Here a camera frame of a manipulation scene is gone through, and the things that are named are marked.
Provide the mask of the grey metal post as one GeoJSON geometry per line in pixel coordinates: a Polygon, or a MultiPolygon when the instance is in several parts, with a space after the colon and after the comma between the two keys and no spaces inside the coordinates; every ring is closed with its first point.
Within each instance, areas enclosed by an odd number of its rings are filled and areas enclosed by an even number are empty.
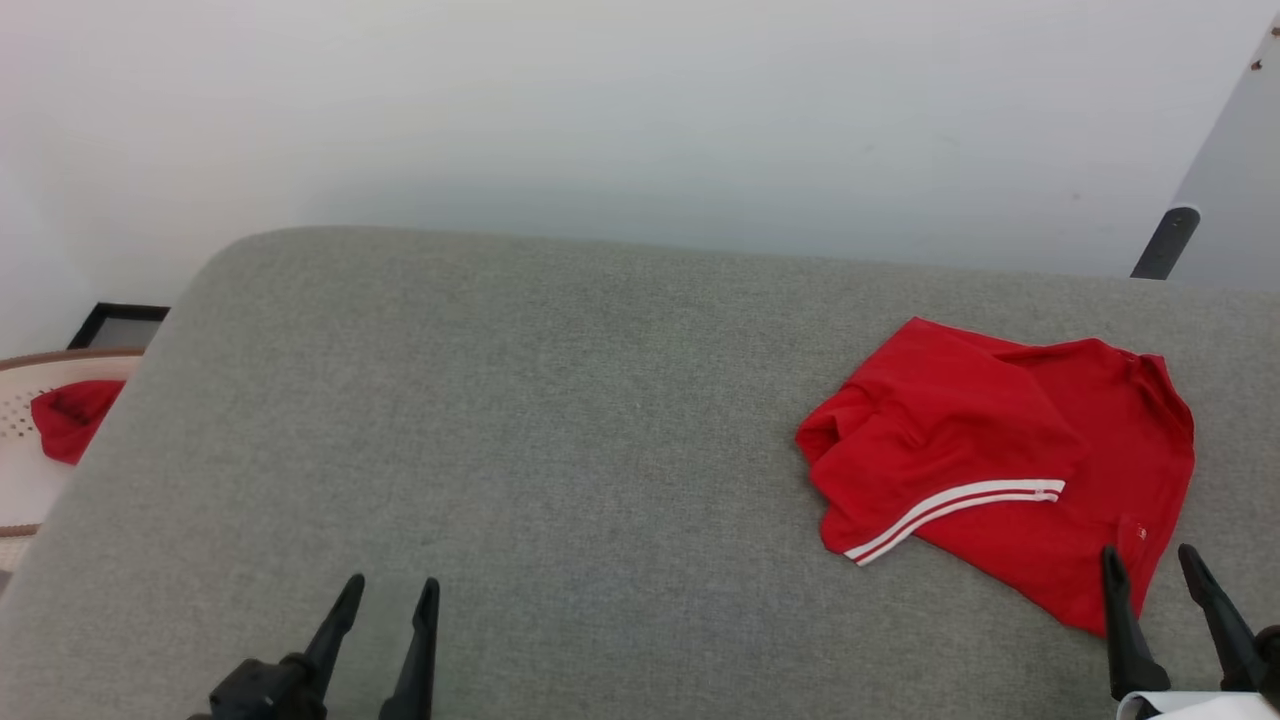
{"type": "Polygon", "coordinates": [[[1199,224],[1170,281],[1280,292],[1280,13],[1176,193],[1199,224]]]}

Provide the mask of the cream laundry basket brown rim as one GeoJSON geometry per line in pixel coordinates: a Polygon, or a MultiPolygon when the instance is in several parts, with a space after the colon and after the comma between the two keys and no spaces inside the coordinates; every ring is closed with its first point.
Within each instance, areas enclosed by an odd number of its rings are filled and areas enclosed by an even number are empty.
{"type": "Polygon", "coordinates": [[[0,359],[0,538],[33,536],[73,466],[42,448],[31,404],[83,380],[128,380],[142,348],[81,348],[0,359]]]}

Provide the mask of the red cloth in basket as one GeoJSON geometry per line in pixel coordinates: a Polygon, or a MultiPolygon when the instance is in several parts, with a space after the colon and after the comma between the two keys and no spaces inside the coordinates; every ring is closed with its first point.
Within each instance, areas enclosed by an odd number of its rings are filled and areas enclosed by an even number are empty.
{"type": "Polygon", "coordinates": [[[82,380],[36,397],[29,410],[45,456],[78,465],[124,387],[124,380],[82,380]]]}

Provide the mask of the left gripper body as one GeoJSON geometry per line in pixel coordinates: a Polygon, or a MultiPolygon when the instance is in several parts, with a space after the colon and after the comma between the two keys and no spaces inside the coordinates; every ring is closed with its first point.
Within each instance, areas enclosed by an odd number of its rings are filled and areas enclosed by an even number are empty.
{"type": "Polygon", "coordinates": [[[207,696],[207,711],[189,720],[326,720],[315,662],[287,655],[276,664],[247,659],[207,696]]]}

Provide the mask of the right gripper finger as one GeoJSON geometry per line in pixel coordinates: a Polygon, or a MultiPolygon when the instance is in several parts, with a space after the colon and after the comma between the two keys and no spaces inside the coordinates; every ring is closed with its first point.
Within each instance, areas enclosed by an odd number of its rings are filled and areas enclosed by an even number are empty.
{"type": "Polygon", "coordinates": [[[1204,615],[1226,692],[1261,692],[1267,673],[1265,643],[1252,632],[1234,602],[1192,544],[1178,547],[1188,592],[1204,615]]]}
{"type": "Polygon", "coordinates": [[[1171,689],[1167,671],[1155,661],[1132,606],[1132,583],[1119,551],[1101,553],[1105,641],[1111,697],[1123,701],[1137,692],[1171,689]]]}

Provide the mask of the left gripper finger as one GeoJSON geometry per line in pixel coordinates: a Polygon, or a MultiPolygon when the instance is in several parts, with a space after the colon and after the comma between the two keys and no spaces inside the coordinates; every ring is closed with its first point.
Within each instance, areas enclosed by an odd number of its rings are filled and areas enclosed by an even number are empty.
{"type": "Polygon", "coordinates": [[[413,637],[394,692],[381,703],[378,720],[431,720],[442,588],[425,580],[411,625],[413,637]]]}
{"type": "Polygon", "coordinates": [[[365,575],[353,574],[337,596],[334,605],[302,653],[306,683],[329,683],[340,646],[355,624],[365,589],[365,575]]]}

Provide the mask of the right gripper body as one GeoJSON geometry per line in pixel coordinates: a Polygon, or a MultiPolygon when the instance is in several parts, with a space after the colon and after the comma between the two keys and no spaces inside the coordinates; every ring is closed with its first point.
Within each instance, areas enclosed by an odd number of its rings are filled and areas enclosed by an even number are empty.
{"type": "Polygon", "coordinates": [[[1280,625],[1256,639],[1265,664],[1260,691],[1139,691],[1117,705],[1117,720],[1280,720],[1280,625]]]}

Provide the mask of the dark grey rounded bracket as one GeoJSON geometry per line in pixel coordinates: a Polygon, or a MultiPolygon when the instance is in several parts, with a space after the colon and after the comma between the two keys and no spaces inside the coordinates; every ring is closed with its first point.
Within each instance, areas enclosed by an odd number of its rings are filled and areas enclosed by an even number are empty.
{"type": "Polygon", "coordinates": [[[1187,205],[1170,208],[1156,225],[1130,278],[1167,281],[1199,224],[1198,209],[1187,205]]]}

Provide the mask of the red garment with white stripes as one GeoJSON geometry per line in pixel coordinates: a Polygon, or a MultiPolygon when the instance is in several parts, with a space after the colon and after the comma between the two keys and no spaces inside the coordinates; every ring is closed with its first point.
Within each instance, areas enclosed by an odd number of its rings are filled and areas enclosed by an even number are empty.
{"type": "Polygon", "coordinates": [[[1103,635],[1101,559],[1139,612],[1196,468],[1165,360],[1097,338],[1020,345],[914,318],[797,428],[826,548],[918,538],[1103,635]]]}

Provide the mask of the black rectangular frame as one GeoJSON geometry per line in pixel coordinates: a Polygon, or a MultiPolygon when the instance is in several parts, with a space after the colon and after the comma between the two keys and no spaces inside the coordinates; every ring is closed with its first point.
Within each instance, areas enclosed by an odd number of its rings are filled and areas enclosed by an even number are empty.
{"type": "Polygon", "coordinates": [[[67,350],[146,348],[169,311],[163,306],[96,304],[67,350]]]}

